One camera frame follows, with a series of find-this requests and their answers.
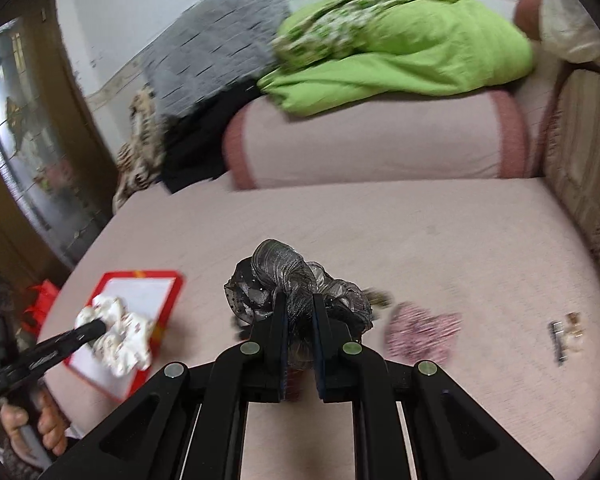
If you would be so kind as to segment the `red tray with white base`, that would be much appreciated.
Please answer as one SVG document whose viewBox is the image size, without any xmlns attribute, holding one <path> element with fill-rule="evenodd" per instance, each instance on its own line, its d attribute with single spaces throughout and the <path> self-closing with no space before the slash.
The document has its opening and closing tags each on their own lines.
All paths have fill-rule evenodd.
<svg viewBox="0 0 600 480">
<path fill-rule="evenodd" d="M 96 285 L 85 307 L 96 295 L 114 296 L 120 297 L 130 311 L 151 318 L 155 323 L 149 344 L 153 361 L 159 353 L 166 333 L 166 323 L 182 286 L 183 278 L 175 271 L 107 272 Z M 79 378 L 116 401 L 127 399 L 140 388 L 146 382 L 150 368 L 143 372 L 136 370 L 129 375 L 116 377 L 95 360 L 88 344 L 84 344 L 68 360 L 65 360 L 65 366 Z"/>
</svg>

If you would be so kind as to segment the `red gift bag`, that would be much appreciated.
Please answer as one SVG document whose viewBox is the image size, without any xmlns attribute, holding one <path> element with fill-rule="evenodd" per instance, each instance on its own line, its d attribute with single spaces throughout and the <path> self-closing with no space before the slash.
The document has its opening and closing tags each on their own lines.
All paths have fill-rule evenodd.
<svg viewBox="0 0 600 480">
<path fill-rule="evenodd" d="M 29 287 L 28 291 L 34 293 L 34 298 L 23 310 L 22 328 L 37 337 L 58 297 L 59 289 L 53 282 L 44 280 Z"/>
</svg>

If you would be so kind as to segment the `clear crystal hair clip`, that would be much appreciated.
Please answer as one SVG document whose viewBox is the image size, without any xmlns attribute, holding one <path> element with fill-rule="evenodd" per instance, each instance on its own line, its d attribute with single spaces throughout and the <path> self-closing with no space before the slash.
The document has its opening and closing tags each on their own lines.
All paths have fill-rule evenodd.
<svg viewBox="0 0 600 480">
<path fill-rule="evenodd" d="M 584 328 L 580 312 L 569 312 L 566 315 L 564 328 L 564 346 L 568 354 L 579 353 L 583 350 Z"/>
</svg>

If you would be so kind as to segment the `pink bolster pillow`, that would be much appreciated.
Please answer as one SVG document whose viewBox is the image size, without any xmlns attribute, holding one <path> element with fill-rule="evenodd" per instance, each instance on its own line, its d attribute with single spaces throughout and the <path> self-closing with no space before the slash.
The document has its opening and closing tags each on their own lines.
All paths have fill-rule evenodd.
<svg viewBox="0 0 600 480">
<path fill-rule="evenodd" d="M 528 128 L 504 90 L 425 99 L 385 94 L 297 118 L 262 96 L 228 125 L 223 155 L 240 190 L 528 176 Z"/>
</svg>

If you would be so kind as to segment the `beige striped cushion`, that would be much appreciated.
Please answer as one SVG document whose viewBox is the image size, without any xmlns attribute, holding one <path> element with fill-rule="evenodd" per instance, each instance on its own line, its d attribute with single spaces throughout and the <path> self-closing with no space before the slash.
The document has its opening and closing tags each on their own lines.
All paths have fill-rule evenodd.
<svg viewBox="0 0 600 480">
<path fill-rule="evenodd" d="M 544 174 L 600 265 L 600 74 L 575 70 L 558 101 Z"/>
</svg>

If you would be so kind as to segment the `black hair clip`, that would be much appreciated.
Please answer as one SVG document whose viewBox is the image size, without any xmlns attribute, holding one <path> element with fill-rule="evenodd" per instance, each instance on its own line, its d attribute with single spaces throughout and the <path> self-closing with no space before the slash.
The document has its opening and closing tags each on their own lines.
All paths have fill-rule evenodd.
<svg viewBox="0 0 600 480">
<path fill-rule="evenodd" d="M 548 324 L 550 338 L 552 338 L 555 350 L 555 359 L 558 366 L 562 366 L 566 362 L 567 353 L 565 346 L 565 330 L 562 322 L 553 321 Z"/>
</svg>

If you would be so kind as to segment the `pink patterned scrunchie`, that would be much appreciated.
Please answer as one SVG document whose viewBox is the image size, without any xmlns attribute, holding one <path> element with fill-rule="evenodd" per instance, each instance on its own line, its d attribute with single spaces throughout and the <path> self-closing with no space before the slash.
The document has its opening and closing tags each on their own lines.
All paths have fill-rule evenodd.
<svg viewBox="0 0 600 480">
<path fill-rule="evenodd" d="M 398 304 L 385 330 L 386 355 L 407 365 L 423 360 L 444 364 L 461 327 L 459 313 L 432 314 L 410 302 Z"/>
</svg>

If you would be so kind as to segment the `white floral scrunchie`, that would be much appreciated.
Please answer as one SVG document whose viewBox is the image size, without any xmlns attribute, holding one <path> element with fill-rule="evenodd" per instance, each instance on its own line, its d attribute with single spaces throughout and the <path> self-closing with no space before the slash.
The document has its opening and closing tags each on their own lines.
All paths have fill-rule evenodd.
<svg viewBox="0 0 600 480">
<path fill-rule="evenodd" d="M 95 360 L 116 377 L 143 372 L 151 366 L 150 338 L 155 323 L 130 311 L 120 297 L 96 295 L 74 323 L 79 328 L 93 321 L 103 322 L 105 333 L 88 345 Z"/>
</svg>

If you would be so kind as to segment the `wooden glass door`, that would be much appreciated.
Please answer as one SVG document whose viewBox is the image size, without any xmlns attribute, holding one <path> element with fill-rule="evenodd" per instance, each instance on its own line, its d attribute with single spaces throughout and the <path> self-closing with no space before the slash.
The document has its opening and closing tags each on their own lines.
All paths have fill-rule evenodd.
<svg viewBox="0 0 600 480">
<path fill-rule="evenodd" d="M 0 267 L 63 283 L 111 218 L 117 171 L 70 70 L 54 0 L 0 9 Z"/>
</svg>

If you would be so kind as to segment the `pink quilted mattress cover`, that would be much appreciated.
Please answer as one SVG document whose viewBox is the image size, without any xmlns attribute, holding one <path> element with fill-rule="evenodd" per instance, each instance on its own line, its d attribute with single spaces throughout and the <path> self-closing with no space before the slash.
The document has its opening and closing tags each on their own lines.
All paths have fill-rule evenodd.
<svg viewBox="0 0 600 480">
<path fill-rule="evenodd" d="M 290 304 L 296 400 L 248 411 L 247 479 L 349 479 L 349 404 L 318 400 L 310 299 L 384 358 L 438 362 L 557 479 L 600 456 L 600 271 L 539 179 L 238 191 L 229 178 L 135 194 L 87 249 L 43 324 L 73 328 L 108 272 L 183 282 L 152 365 L 212 362 Z"/>
</svg>

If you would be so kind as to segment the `green blanket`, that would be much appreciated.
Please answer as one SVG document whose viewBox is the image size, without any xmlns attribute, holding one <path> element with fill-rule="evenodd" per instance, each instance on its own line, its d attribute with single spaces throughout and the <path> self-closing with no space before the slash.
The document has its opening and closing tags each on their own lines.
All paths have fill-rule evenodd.
<svg viewBox="0 0 600 480">
<path fill-rule="evenodd" d="M 323 0 L 286 18 L 272 49 L 258 86 L 302 117 L 387 92 L 458 96 L 534 66 L 524 33 L 478 0 Z"/>
</svg>

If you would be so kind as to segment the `leopard print cloth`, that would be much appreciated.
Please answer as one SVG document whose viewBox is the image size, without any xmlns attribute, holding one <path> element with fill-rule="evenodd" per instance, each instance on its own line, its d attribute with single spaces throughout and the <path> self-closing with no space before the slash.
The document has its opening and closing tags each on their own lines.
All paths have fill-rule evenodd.
<svg viewBox="0 0 600 480">
<path fill-rule="evenodd" d="M 155 91 L 145 84 L 130 105 L 131 136 L 118 151 L 118 184 L 112 199 L 116 214 L 128 199 L 153 185 L 160 176 L 164 159 L 164 128 L 157 115 Z"/>
</svg>

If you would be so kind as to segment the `grey quilted blanket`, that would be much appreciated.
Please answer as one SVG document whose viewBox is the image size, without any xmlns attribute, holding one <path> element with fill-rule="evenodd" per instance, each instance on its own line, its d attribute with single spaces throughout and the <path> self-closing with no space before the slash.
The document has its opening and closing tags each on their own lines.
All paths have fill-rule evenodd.
<svg viewBox="0 0 600 480">
<path fill-rule="evenodd" d="M 183 12 L 143 54 L 158 114 L 184 117 L 232 84 L 264 75 L 288 15 L 287 0 L 201 0 Z"/>
</svg>

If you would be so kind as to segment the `grey organza scrunchie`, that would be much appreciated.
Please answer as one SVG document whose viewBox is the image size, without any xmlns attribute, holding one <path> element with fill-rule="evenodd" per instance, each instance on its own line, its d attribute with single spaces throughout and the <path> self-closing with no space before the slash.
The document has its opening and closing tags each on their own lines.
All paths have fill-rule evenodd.
<svg viewBox="0 0 600 480">
<path fill-rule="evenodd" d="M 324 266 L 304 260 L 279 240 L 264 240 L 251 257 L 238 262 L 224 292 L 242 335 L 273 313 L 278 292 L 286 295 L 288 364 L 294 370 L 313 364 L 314 295 L 325 298 L 328 315 L 345 322 L 354 340 L 373 327 L 372 307 L 357 284 L 333 278 Z"/>
</svg>

